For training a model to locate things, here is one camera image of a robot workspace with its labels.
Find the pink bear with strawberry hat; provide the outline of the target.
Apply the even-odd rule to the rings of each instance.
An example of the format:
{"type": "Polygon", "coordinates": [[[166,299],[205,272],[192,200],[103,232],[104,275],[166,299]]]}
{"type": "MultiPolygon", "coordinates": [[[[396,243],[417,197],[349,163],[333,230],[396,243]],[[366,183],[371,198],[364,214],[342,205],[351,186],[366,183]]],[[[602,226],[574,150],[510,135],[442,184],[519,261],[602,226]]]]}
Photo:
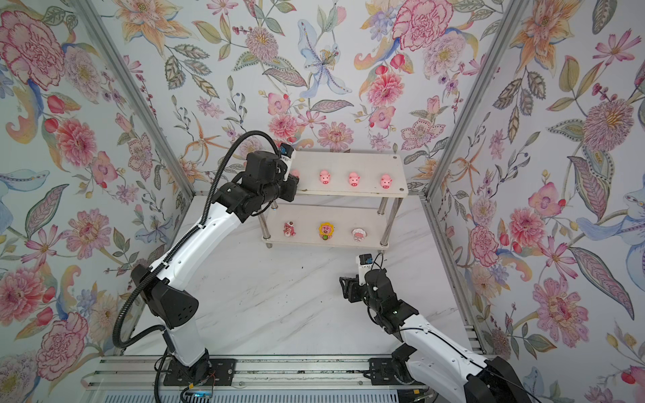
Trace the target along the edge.
{"type": "Polygon", "coordinates": [[[294,222],[284,223],[283,233],[284,233],[284,236],[287,238],[294,237],[296,235],[294,222]]]}

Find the pink bear yellow flower toy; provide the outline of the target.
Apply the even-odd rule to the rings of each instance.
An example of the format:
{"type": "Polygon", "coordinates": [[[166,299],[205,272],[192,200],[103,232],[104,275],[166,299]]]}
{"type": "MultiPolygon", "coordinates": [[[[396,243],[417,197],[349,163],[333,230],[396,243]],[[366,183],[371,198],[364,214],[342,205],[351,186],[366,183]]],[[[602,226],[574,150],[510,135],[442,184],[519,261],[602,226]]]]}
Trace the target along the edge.
{"type": "Polygon", "coordinates": [[[332,223],[322,223],[318,228],[319,237],[323,241],[328,241],[334,236],[334,230],[332,223]]]}

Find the pink bear white bowl toy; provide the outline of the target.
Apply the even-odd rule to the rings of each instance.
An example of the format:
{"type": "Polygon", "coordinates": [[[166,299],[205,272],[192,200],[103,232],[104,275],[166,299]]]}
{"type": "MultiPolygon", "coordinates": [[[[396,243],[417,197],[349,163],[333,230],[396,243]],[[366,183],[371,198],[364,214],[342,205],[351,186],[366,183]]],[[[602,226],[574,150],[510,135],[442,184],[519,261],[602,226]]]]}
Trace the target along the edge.
{"type": "Polygon", "coordinates": [[[354,242],[360,243],[367,238],[367,232],[363,228],[354,228],[352,230],[354,242]]]}

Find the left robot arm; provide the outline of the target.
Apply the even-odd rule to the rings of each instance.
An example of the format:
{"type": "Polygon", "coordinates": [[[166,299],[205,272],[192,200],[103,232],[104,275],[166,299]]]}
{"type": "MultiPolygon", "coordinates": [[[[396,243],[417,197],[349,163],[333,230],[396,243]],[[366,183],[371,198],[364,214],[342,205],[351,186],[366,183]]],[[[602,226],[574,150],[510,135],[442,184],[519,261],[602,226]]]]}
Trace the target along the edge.
{"type": "Polygon", "coordinates": [[[133,272],[147,307],[160,321],[170,356],[179,365],[181,377],[191,384],[203,383],[213,370],[196,324],[199,301],[186,287],[208,255],[238,226],[277,199],[294,200],[299,179],[290,173],[293,154],[287,145],[278,152],[248,154],[245,170],[215,187],[187,240],[177,243],[152,268],[139,266],[133,272]]]}

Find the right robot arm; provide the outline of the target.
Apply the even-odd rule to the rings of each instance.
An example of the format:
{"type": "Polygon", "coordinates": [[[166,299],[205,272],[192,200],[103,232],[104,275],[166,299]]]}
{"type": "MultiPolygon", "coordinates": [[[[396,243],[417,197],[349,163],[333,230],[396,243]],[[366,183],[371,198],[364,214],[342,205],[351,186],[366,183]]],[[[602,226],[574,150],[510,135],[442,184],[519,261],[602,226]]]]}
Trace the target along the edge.
{"type": "Polygon", "coordinates": [[[366,305],[371,321],[401,342],[392,354],[395,377],[420,383],[450,402],[538,402],[512,366],[458,344],[400,299],[385,270],[341,277],[345,300],[366,305]]]}

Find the white two-tier shelf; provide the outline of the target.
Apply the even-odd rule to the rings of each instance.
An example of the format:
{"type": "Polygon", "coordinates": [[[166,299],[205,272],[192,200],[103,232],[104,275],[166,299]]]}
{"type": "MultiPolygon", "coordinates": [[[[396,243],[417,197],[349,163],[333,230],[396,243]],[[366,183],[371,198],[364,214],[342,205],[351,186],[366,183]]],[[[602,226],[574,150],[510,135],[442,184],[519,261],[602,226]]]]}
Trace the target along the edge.
{"type": "Polygon", "coordinates": [[[292,203],[273,204],[260,220],[261,239],[267,248],[285,244],[358,248],[379,252],[388,249],[396,215],[408,196],[400,156],[299,151],[293,158],[292,169],[300,173],[296,199],[292,203]],[[322,170],[331,174],[328,185],[319,181],[322,170]],[[349,184],[351,172],[360,176],[357,187],[349,184]],[[380,185],[384,174],[392,178],[391,188],[387,190],[380,185]],[[379,206],[358,208],[299,203],[306,196],[373,198],[379,201],[379,206]],[[283,227],[286,222],[294,222],[294,237],[284,236],[283,227]],[[318,228],[322,223],[334,225],[334,236],[328,241],[319,237],[318,228]],[[354,242],[354,228],[363,228],[367,232],[367,238],[363,242],[354,242]]]}

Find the left aluminium corner post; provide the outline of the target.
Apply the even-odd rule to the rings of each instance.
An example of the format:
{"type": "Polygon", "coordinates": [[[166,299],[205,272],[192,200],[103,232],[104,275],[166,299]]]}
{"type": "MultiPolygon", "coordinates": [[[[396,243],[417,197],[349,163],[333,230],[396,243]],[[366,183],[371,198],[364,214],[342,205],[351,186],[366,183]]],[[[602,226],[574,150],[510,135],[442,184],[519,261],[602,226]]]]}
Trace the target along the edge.
{"type": "Polygon", "coordinates": [[[158,149],[162,159],[166,162],[169,172],[175,179],[178,188],[189,199],[193,199],[195,191],[190,184],[183,169],[180,166],[178,159],[174,156],[171,146],[169,145],[166,136],[164,136],[161,127],[159,126],[153,112],[144,100],[137,81],[134,79],[125,64],[122,55],[119,53],[117,46],[114,44],[112,37],[99,17],[97,10],[94,8],[91,1],[72,1],[72,8],[79,16],[82,23],[84,23],[90,37],[95,41],[97,49],[105,58],[107,66],[111,69],[117,78],[117,81],[124,89],[124,94],[128,99],[129,104],[141,119],[147,134],[152,139],[152,143],[158,149]]]}

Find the aluminium corner post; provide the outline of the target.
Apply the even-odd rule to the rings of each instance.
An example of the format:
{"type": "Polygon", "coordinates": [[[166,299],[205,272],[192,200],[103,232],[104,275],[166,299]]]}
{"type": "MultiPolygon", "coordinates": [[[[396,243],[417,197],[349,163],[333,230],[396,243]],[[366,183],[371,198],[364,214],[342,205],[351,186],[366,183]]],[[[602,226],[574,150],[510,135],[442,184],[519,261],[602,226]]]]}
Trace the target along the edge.
{"type": "Polygon", "coordinates": [[[180,166],[178,159],[174,156],[171,146],[169,145],[166,136],[164,136],[161,127],[159,126],[153,112],[144,100],[137,81],[134,79],[125,64],[122,55],[119,53],[117,46],[114,44],[112,37],[99,17],[97,10],[94,8],[91,1],[72,1],[72,8],[79,16],[82,23],[84,23],[90,37],[95,41],[97,49],[105,58],[107,66],[111,69],[117,78],[117,81],[124,89],[124,94],[128,99],[129,104],[141,119],[147,134],[152,139],[152,143],[158,149],[162,159],[166,162],[169,172],[175,179],[178,188],[189,199],[193,199],[195,191],[190,184],[183,169],[180,166]]]}
{"type": "Polygon", "coordinates": [[[517,26],[520,24],[522,14],[526,8],[527,3],[525,1],[508,2],[507,11],[505,11],[502,16],[497,33],[491,43],[487,59],[480,68],[480,73],[475,79],[470,93],[465,98],[463,112],[457,119],[453,133],[448,136],[448,139],[445,142],[443,154],[440,156],[433,178],[428,184],[428,189],[424,193],[423,201],[429,203],[434,196],[440,193],[439,188],[441,182],[448,171],[450,161],[455,154],[455,150],[464,137],[465,130],[468,128],[470,121],[478,112],[480,103],[484,98],[488,87],[490,87],[490,83],[499,67],[503,54],[511,41],[511,36],[515,33],[517,26]]]}

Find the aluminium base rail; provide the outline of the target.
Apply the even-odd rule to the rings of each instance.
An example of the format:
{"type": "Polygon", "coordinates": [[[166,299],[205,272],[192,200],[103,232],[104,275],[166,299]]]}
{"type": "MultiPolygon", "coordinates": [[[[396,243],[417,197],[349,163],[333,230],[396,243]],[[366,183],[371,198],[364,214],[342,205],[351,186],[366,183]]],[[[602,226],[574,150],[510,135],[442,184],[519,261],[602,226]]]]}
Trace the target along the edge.
{"type": "MultiPolygon", "coordinates": [[[[195,389],[215,391],[420,389],[420,383],[400,384],[394,376],[381,380],[369,355],[220,355],[215,374],[195,389]]],[[[103,358],[81,385],[88,391],[147,391],[156,377],[152,355],[103,358]]]]}

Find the right aluminium corner post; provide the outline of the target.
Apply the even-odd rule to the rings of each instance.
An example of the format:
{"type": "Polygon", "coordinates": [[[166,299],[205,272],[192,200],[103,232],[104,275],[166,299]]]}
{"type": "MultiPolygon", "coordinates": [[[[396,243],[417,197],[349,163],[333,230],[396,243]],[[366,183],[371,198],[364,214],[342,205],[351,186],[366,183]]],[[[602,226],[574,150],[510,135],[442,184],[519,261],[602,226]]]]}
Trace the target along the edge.
{"type": "Polygon", "coordinates": [[[450,161],[455,154],[455,150],[464,137],[465,130],[468,128],[470,121],[478,112],[480,103],[484,98],[488,87],[490,87],[490,83],[499,67],[503,54],[511,41],[511,36],[515,33],[517,26],[520,24],[522,14],[526,8],[527,3],[525,1],[508,2],[507,11],[505,11],[502,16],[497,33],[491,43],[487,59],[480,68],[480,73],[475,79],[470,93],[465,98],[463,112],[457,119],[453,133],[448,136],[448,139],[445,142],[443,154],[440,156],[433,178],[428,184],[428,189],[424,193],[423,201],[429,203],[434,196],[440,193],[439,188],[441,182],[448,171],[450,161]]]}

